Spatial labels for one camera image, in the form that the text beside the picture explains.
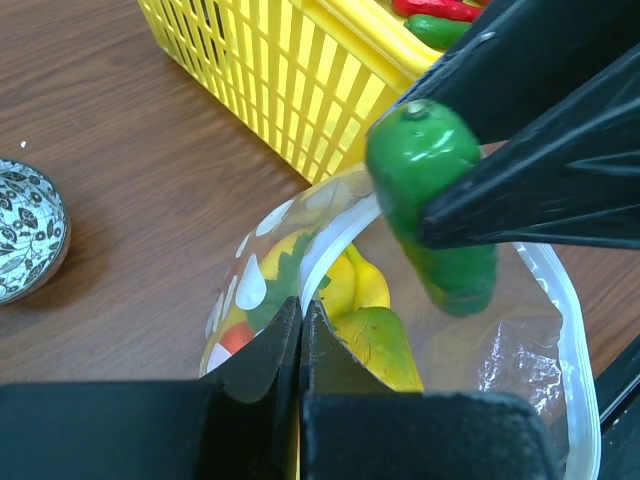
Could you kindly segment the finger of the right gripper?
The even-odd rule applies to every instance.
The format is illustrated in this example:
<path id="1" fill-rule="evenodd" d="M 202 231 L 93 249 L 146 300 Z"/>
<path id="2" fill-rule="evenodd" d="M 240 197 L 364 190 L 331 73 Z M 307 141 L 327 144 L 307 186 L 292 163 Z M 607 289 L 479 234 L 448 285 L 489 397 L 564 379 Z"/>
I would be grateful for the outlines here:
<path id="1" fill-rule="evenodd" d="M 639 247 L 639 50 L 631 48 L 427 202 L 434 249 Z"/>
<path id="2" fill-rule="evenodd" d="M 493 1 L 398 101 L 434 100 L 481 143 L 507 140 L 638 42 L 637 0 Z"/>

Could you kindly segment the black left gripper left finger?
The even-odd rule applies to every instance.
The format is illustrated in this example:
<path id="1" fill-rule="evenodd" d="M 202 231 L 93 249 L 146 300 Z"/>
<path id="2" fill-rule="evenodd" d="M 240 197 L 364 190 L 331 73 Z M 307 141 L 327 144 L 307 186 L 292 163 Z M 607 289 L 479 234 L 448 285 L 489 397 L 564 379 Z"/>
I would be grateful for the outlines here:
<path id="1" fill-rule="evenodd" d="M 292 479 L 302 315 L 198 380 L 6 384 L 5 479 Z"/>

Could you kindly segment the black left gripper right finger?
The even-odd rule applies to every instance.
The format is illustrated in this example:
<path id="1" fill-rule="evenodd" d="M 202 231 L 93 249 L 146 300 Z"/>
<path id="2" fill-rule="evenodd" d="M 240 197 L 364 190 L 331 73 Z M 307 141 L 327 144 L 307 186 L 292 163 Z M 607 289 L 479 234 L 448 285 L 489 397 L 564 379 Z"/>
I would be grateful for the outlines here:
<path id="1" fill-rule="evenodd" d="M 558 479 L 548 430 L 504 393 L 399 393 L 337 339 L 321 303 L 301 339 L 304 479 Z"/>

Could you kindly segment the red chili pepper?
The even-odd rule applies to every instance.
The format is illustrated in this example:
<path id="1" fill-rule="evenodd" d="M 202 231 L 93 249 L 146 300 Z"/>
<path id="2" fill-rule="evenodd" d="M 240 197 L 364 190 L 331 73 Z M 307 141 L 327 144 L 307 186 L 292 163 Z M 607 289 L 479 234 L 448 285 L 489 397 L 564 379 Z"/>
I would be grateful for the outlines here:
<path id="1" fill-rule="evenodd" d="M 403 17 L 422 14 L 461 22 L 473 22 L 484 12 L 481 7 L 454 0 L 393 0 L 391 6 Z"/>

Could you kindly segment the red apple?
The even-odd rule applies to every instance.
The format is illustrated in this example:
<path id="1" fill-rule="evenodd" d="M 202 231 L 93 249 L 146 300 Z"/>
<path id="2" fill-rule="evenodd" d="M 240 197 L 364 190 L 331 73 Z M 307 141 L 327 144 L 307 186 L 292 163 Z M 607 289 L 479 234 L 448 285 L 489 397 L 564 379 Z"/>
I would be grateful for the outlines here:
<path id="1" fill-rule="evenodd" d="M 239 322 L 231 326 L 221 336 L 219 343 L 231 355 L 241 350 L 255 337 L 254 330 L 246 321 Z"/>

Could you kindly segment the mango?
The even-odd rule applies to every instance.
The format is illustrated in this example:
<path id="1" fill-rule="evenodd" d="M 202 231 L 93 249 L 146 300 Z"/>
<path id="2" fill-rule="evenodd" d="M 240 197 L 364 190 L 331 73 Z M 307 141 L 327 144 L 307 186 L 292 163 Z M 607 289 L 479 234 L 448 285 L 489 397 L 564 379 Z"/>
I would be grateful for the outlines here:
<path id="1" fill-rule="evenodd" d="M 399 316 L 381 306 L 360 308 L 332 320 L 335 334 L 381 382 L 395 391 L 424 392 Z"/>

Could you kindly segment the yellow lemon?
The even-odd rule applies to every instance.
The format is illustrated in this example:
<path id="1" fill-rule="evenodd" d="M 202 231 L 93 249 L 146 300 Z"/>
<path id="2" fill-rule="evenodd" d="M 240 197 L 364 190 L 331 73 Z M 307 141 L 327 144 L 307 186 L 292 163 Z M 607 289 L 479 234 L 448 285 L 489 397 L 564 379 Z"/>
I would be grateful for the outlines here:
<path id="1" fill-rule="evenodd" d="M 302 257 L 313 239 L 313 231 L 298 230 L 278 241 L 260 261 L 259 269 L 267 289 L 276 284 L 295 282 Z"/>

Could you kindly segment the clear zip top bag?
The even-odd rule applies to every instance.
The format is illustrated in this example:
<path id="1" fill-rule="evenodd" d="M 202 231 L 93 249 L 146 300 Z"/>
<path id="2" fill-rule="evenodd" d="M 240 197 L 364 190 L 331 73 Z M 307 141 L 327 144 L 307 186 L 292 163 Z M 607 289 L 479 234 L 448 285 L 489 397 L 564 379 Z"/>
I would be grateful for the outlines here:
<path id="1" fill-rule="evenodd" d="M 268 290 L 260 261 L 278 241 L 303 229 L 313 231 L 313 239 L 297 280 Z M 583 315 L 553 248 L 498 246 L 489 304 L 476 313 L 450 315 L 443 296 L 428 294 L 417 278 L 361 165 L 286 201 L 246 235 L 205 327 L 201 373 L 232 356 L 219 340 L 234 324 L 246 321 L 256 337 L 286 299 L 322 304 L 320 284 L 351 243 L 386 278 L 389 309 L 402 320 L 426 392 L 518 395 L 548 425 L 562 476 L 598 476 L 600 421 Z"/>

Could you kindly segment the yellow plastic shopping basket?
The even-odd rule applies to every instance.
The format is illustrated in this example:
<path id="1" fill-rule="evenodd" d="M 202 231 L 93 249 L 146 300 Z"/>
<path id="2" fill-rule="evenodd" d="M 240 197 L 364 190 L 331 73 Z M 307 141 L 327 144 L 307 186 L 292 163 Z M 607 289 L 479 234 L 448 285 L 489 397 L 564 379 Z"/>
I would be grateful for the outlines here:
<path id="1" fill-rule="evenodd" d="M 438 60 L 386 1 L 140 5 L 159 47 L 310 183 Z"/>

